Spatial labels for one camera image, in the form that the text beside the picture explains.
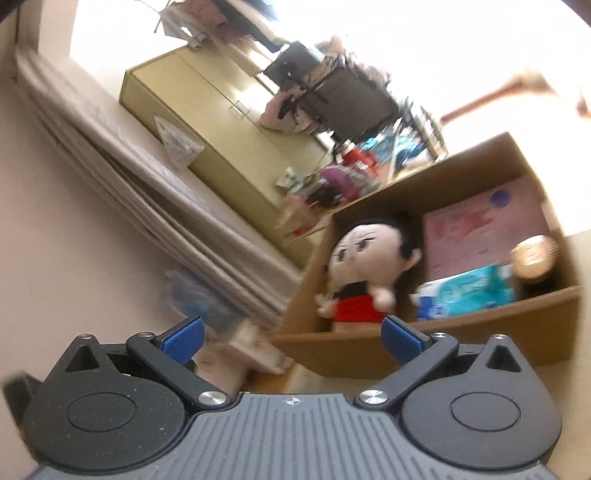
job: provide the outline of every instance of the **metal screw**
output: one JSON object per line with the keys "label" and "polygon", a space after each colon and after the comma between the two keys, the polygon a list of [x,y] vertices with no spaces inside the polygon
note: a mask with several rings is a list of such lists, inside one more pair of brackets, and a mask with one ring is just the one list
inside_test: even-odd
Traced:
{"label": "metal screw", "polygon": [[203,405],[207,405],[209,407],[217,407],[222,403],[226,403],[228,396],[223,392],[218,392],[217,390],[210,390],[207,392],[203,392],[197,397],[199,403]]}
{"label": "metal screw", "polygon": [[381,390],[365,390],[359,394],[359,399],[368,405],[380,405],[386,402],[388,396]]}

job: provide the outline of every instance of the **cardboard box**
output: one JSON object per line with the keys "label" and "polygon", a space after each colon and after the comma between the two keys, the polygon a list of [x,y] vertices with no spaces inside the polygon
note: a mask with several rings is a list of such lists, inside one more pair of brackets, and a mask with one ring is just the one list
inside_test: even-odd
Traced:
{"label": "cardboard box", "polygon": [[[531,176],[540,195],[546,198],[517,143],[504,133],[335,212],[310,258],[273,344],[320,375],[380,378],[390,374],[397,365],[382,347],[377,333],[333,333],[331,321],[316,313],[314,295],[326,291],[326,264],[336,242],[360,220],[407,210],[413,219],[411,228],[415,238],[422,244],[423,214],[523,175]],[[567,359],[574,344],[580,287],[568,245],[557,222],[552,220],[549,203],[544,211],[551,219],[551,230],[560,246],[558,290],[503,307],[451,319],[417,322],[413,326],[428,335],[444,331],[464,343],[482,343],[494,333],[505,333],[534,365]],[[415,322],[415,308],[408,294],[424,281],[425,264],[421,261],[397,284],[397,316],[407,322]]]}

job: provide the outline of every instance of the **blue gripper pad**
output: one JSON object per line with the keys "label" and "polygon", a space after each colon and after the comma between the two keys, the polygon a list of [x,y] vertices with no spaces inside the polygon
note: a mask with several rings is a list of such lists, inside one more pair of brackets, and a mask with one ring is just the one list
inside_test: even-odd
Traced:
{"label": "blue gripper pad", "polygon": [[382,344],[401,365],[409,363],[431,345],[430,338],[394,315],[382,320]]}
{"label": "blue gripper pad", "polygon": [[201,318],[186,320],[159,337],[160,349],[184,365],[192,359],[205,341],[205,325]]}

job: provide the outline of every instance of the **circular cap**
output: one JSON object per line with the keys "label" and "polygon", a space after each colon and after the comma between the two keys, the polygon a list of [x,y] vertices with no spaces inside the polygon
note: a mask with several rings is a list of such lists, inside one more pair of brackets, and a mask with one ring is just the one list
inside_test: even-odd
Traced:
{"label": "circular cap", "polygon": [[169,388],[95,368],[54,377],[22,421],[37,456],[88,473],[126,470],[166,451],[182,431],[185,409]]}
{"label": "circular cap", "polygon": [[511,251],[513,275],[529,282],[543,281],[556,265],[558,244],[546,235],[523,240]]}
{"label": "circular cap", "polygon": [[209,407],[217,407],[226,402],[228,396],[220,391],[217,390],[210,390],[207,392],[203,392],[197,397],[197,400],[202,403],[203,405],[207,405]]}
{"label": "circular cap", "polygon": [[411,392],[400,411],[400,426],[432,457],[498,472],[543,459],[558,441],[561,421],[539,380],[524,371],[477,365]]}
{"label": "circular cap", "polygon": [[94,393],[74,400],[68,407],[68,420],[85,432],[109,432],[129,422],[135,403],[116,393]]}
{"label": "circular cap", "polygon": [[359,399],[368,405],[380,405],[386,402],[388,396],[381,390],[365,390],[359,394]]}
{"label": "circular cap", "polygon": [[481,432],[500,432],[513,426],[520,415],[512,400],[489,392],[474,392],[452,402],[453,417],[465,427]]}

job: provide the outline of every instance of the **pink package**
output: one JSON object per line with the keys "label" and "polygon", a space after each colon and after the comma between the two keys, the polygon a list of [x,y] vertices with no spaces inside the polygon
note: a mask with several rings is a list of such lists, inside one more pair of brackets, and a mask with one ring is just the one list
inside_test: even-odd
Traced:
{"label": "pink package", "polygon": [[528,176],[423,216],[427,280],[508,264],[511,250],[550,229]]}

